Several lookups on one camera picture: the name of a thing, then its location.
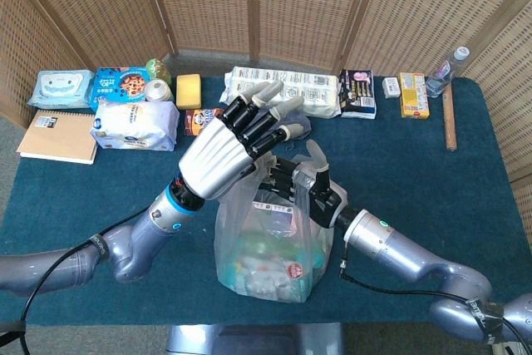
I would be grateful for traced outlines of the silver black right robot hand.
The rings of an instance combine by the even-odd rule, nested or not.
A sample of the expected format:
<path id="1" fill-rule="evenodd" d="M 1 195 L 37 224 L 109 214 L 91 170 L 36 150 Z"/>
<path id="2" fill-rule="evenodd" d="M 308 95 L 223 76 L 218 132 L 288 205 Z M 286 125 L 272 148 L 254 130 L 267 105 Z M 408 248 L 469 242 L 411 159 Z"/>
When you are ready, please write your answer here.
<path id="1" fill-rule="evenodd" d="M 272 192 L 296 204 L 308 207 L 308 217 L 319 226 L 330 229 L 347 206 L 347 192 L 330 179 L 329 163 L 314 140 L 306 142 L 308 156 L 293 160 L 275 157 L 261 190 Z"/>

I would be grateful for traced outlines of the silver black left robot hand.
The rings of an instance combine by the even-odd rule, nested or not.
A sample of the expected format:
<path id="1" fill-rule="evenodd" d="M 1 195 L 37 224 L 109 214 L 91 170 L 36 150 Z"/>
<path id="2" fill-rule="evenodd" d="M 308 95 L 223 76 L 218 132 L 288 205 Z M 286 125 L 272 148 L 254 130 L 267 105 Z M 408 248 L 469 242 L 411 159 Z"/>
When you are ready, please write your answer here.
<path id="1" fill-rule="evenodd" d="M 268 130 L 303 105 L 301 96 L 280 102 L 258 116 L 282 89 L 281 81 L 265 81 L 238 94 L 184 153 L 174 187 L 213 200 L 249 173 L 254 162 L 277 144 L 300 136 L 303 126 L 298 123 L 280 125 L 272 133 Z"/>

